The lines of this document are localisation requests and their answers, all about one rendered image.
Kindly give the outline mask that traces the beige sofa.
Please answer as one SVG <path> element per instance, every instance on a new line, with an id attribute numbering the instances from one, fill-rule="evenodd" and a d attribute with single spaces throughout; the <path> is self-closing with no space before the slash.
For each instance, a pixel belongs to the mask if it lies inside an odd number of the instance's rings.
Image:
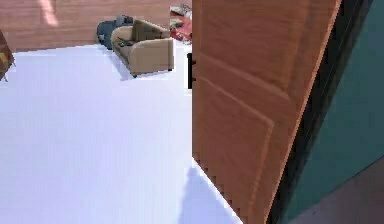
<path id="1" fill-rule="evenodd" d="M 174 69 L 170 31 L 146 20 L 121 26 L 111 34 L 113 52 L 136 78 L 138 75 Z"/>

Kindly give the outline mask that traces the brown wooden furniture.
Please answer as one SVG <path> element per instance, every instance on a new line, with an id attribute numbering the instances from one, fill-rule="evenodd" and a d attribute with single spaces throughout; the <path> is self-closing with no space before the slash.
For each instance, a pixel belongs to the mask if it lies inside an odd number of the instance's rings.
<path id="1" fill-rule="evenodd" d="M 0 30 L 0 81 L 7 81 L 6 73 L 14 64 L 15 59 L 13 57 L 12 51 L 7 44 L 3 32 Z"/>

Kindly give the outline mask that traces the red sofa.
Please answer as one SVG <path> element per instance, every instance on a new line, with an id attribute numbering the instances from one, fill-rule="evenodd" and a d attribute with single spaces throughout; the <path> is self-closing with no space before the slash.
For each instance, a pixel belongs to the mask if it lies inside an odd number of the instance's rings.
<path id="1" fill-rule="evenodd" d="M 171 5 L 170 19 L 178 17 L 184 22 L 182 27 L 171 30 L 170 36 L 178 41 L 190 43 L 192 41 L 192 8 L 186 4 Z"/>

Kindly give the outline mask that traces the brown wooden room door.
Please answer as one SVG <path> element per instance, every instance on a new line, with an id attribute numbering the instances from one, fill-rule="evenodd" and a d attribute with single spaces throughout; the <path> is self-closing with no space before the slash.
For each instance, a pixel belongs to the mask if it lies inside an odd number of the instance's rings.
<path id="1" fill-rule="evenodd" d="M 193 0 L 192 155 L 266 224 L 341 0 Z"/>

